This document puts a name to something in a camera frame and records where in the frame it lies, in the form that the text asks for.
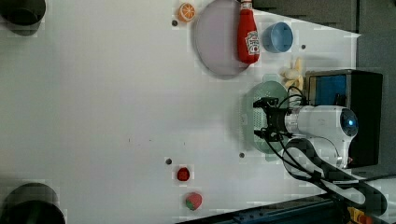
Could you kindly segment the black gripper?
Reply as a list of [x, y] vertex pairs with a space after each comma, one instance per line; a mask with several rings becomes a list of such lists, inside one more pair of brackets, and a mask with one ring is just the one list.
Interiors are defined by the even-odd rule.
[[285, 124], [285, 117], [290, 113], [290, 110], [280, 108], [277, 98], [262, 97], [253, 103], [253, 107], [260, 108], [266, 117], [266, 126], [255, 130], [255, 135], [268, 142], [280, 142], [283, 137], [291, 138], [291, 133]]

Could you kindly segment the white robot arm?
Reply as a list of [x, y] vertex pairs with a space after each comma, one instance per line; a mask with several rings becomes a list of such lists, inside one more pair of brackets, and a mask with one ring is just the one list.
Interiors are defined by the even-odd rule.
[[346, 168], [350, 143], [359, 123], [352, 110], [340, 105], [295, 105], [283, 107], [275, 97], [262, 97], [252, 104], [264, 112], [266, 124], [254, 134], [268, 142], [307, 140], [323, 160]]

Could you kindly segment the black arm link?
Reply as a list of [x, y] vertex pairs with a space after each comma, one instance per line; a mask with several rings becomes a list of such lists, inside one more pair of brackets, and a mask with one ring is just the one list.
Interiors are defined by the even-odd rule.
[[369, 215], [381, 216], [387, 211], [384, 193], [339, 168], [342, 159], [329, 140], [293, 138], [282, 156], [293, 178], [311, 183]]

